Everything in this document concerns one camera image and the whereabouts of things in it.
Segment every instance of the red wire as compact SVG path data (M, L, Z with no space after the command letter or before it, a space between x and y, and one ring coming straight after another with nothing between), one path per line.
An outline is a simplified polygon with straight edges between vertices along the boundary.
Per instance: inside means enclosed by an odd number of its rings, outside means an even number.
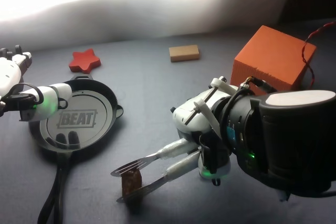
M314 82L315 82L315 74L314 74L314 71L313 69L311 68L310 64L306 61L305 59L305 53L304 53L304 49L306 48L306 45L307 45L307 41L315 34L319 33L322 29L324 29L325 27L328 27L328 26L332 26L332 25L335 25L336 24L336 21L332 21L332 22L329 22L329 23L326 23L325 25L321 26L319 29L317 29L316 31L313 31L309 36L308 38L304 41L304 45L303 45L303 48L302 48L302 60L304 61L304 63L306 64L307 68L310 70L311 72L311 82L310 82L310 85L309 85L309 88L308 89L311 89Z

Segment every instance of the white curtain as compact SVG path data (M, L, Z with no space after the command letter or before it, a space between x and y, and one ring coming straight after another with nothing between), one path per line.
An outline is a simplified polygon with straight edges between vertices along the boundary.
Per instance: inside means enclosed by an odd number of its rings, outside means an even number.
M0 1L0 47L33 51L268 25L286 0Z

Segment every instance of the fork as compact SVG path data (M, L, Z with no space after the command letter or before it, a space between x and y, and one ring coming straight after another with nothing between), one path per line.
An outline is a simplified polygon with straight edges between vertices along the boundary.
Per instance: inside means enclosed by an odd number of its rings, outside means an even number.
M198 147L199 147L198 144L194 142L190 142L184 138L181 138L180 140L177 140L171 144L166 145L165 147L161 148L154 154L134 160L128 164L125 164L119 167L118 169L111 172L111 175L114 177L121 177L122 174L130 170L133 170L135 168L143 169L146 166L148 166L151 162L159 158L166 159L166 158L176 157L183 153L188 153L190 151L193 151Z
M152 191L155 191L159 187L163 186L167 182L170 182L174 179L177 179L184 174L192 171L193 169L198 168L198 159L200 151L194 152L189 156L185 157L184 159L178 161L177 163L173 164L172 166L168 167L164 175L159 178L158 180L154 181L153 183L143 186L130 194L126 195L125 197L120 197L117 199L118 203L124 203L127 200L137 199L139 197L143 197Z

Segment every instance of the gray table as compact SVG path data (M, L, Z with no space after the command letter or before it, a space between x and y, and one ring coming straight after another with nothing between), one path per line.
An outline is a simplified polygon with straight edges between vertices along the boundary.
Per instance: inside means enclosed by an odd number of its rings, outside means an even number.
M302 23L277 28L304 39L317 27ZM235 157L232 172L220 187L201 181L194 170L148 195L137 213L116 203L121 180L110 172L177 140L170 108L205 90L214 77L230 79L234 57L256 29L33 53L25 81L42 86L69 80L72 52L92 47L102 62L92 71L93 78L108 85L125 110L113 126L113 138L72 167L65 188L64 223L335 223L336 198L292 196L280 203L272 189L240 170ZM315 88L336 90L335 37L335 32L326 31L313 40L318 46L312 62ZM199 61L170 63L168 47L190 44L198 44ZM303 84L309 81L307 73ZM55 163L34 144L27 123L18 120L17 112L0 118L3 224L36 223L56 173ZM159 178L178 159L156 161L142 170L144 184Z

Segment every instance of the black cast iron skillet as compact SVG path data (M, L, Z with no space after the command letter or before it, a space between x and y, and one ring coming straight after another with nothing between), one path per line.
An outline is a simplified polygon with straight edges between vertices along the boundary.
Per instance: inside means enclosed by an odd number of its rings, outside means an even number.
M80 74L65 83L72 88L68 107L46 120L29 122L36 143L57 155L55 181L39 214L38 224L47 223L53 207L54 223L62 223L63 191L72 153L107 136L116 118L123 114L112 90L93 80L91 75Z

